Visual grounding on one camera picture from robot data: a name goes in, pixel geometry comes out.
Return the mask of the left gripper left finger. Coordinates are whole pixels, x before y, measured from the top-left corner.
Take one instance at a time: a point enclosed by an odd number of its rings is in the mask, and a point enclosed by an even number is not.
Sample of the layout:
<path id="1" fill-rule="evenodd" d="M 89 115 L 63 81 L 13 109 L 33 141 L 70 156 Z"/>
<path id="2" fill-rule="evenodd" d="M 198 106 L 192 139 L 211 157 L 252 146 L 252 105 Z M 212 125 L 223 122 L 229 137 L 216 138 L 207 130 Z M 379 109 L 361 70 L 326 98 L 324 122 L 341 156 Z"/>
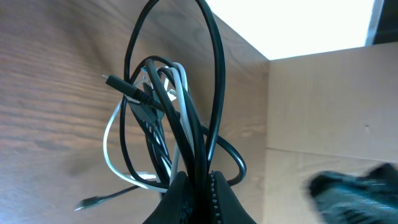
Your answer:
<path id="1" fill-rule="evenodd" d="M 192 193 L 186 173 L 179 172 L 156 209 L 143 224 L 188 223 L 192 214 Z"/>

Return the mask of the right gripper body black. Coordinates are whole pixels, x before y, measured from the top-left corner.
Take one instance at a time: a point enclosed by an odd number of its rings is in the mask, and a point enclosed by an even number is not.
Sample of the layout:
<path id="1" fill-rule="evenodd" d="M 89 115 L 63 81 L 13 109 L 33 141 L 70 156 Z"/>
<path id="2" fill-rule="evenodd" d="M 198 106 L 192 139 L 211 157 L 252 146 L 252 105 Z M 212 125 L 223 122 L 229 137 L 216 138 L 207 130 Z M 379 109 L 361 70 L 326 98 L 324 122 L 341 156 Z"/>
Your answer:
<path id="1" fill-rule="evenodd" d="M 365 176 L 319 172 L 307 190 L 325 223 L 397 224 L 397 169 L 390 163 Z"/>

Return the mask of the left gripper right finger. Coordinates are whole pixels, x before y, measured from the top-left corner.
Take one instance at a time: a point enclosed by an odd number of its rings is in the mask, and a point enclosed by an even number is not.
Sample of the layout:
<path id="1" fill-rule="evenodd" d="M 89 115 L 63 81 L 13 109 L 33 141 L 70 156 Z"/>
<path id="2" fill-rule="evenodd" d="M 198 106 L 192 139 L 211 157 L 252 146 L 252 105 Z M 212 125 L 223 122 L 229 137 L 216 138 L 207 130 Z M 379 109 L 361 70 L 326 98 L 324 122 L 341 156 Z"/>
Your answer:
<path id="1" fill-rule="evenodd" d="M 209 174 L 209 198 L 211 223 L 256 224 L 219 171 Z"/>

